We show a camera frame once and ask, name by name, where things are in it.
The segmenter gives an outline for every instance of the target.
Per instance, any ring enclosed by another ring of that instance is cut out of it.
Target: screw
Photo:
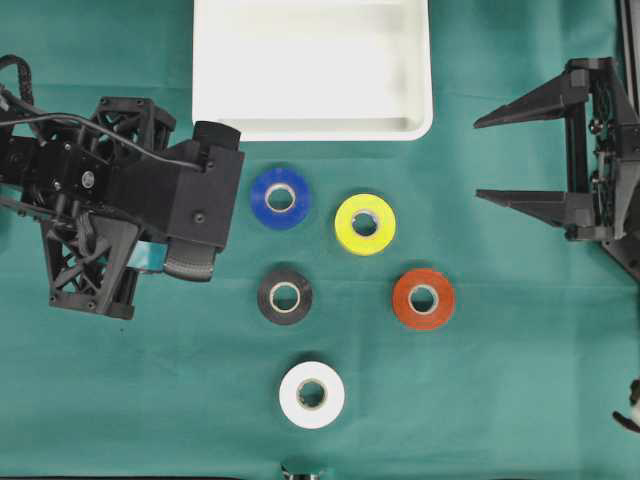
[[[198,224],[204,223],[206,218],[207,217],[205,217],[204,213],[202,213],[202,212],[196,212],[193,215],[193,221],[198,223]]]
[[[598,119],[593,119],[589,122],[589,131],[594,134],[597,135],[598,133],[600,133],[603,129],[604,125],[602,124],[602,122]]]
[[[96,176],[91,170],[87,170],[82,174],[82,186],[87,190],[93,188],[96,184]]]

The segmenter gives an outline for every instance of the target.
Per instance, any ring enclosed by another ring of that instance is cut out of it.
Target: white tray
[[[431,127],[428,0],[195,0],[193,43],[193,120],[244,141]]]

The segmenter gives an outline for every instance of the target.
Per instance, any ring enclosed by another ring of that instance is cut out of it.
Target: cable
[[[118,135],[115,132],[112,132],[111,130],[109,130],[108,128],[104,128],[100,125],[98,125],[97,123],[92,122],[91,120],[88,120],[84,117],[81,117],[79,115],[74,115],[71,113],[46,113],[44,115],[36,115],[34,117],[26,117],[26,118],[20,118],[20,119],[16,119],[16,120],[7,120],[4,122],[0,122],[0,128],[2,127],[11,127],[14,125],[22,125],[25,123],[31,124],[31,123],[39,123],[39,122],[46,122],[46,121],[51,121],[51,120],[67,120],[67,121],[72,121],[72,122],[76,122],[79,123],[81,125],[84,125],[88,128],[91,128],[97,132],[102,133],[103,135],[107,135],[108,137],[111,137],[112,139],[114,139],[117,142],[122,143],[123,145],[126,145],[129,148],[132,148],[134,150],[136,150],[137,152],[146,155],[149,158],[152,158],[158,162],[163,162],[163,163],[170,163],[173,165],[178,165],[180,167],[185,167],[185,168],[190,168],[192,170],[195,170],[197,172],[201,172],[202,169],[201,167],[199,167],[198,165],[194,165],[193,163],[188,163],[188,162],[183,162],[180,160],[174,160],[172,158],[165,158],[162,157],[160,155],[157,155],[156,153],[153,153],[150,150],[147,150],[144,147],[141,147],[140,145],[138,145],[135,142],[132,142],[131,140],[129,140],[128,138],[125,138],[121,135]]]
[[[23,59],[16,55],[4,55],[0,57],[0,70],[15,65],[18,68],[18,83],[20,85],[20,97],[25,102],[33,105],[33,86],[31,83],[31,67]]]

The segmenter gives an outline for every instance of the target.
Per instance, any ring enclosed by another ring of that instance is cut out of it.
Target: green cloth
[[[638,375],[636,283],[597,245],[474,198],[564,188],[562,122],[472,123],[569,58],[615,55],[615,2],[430,8],[431,131],[409,143],[244,144],[213,281],[141,277],[132,322],[49,308],[37,225],[0,214],[1,473],[277,479],[289,459],[350,480],[638,478],[640,437],[610,418],[627,411]],[[186,0],[2,0],[0,50],[31,63],[40,107],[88,115],[102,95],[144,95],[175,114],[179,141],[191,133],[192,15]],[[15,86],[14,73],[0,82]],[[267,230],[248,203],[274,165],[313,189],[310,216],[288,232]],[[389,201],[398,230],[384,253],[360,258],[332,220],[365,191]],[[314,287],[292,328],[256,305],[281,263]],[[429,333],[405,329],[390,304],[395,279],[423,265],[458,297]],[[294,427],[278,405],[282,375],[302,359],[329,363],[346,385],[343,414],[320,431]]]

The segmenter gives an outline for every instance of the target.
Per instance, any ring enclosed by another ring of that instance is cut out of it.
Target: orange tape roll
[[[433,297],[433,304],[420,311],[411,302],[411,296],[424,288]],[[435,330],[449,321],[456,305],[456,292],[440,272],[429,268],[416,268],[405,273],[393,287],[393,311],[402,323],[414,330]]]

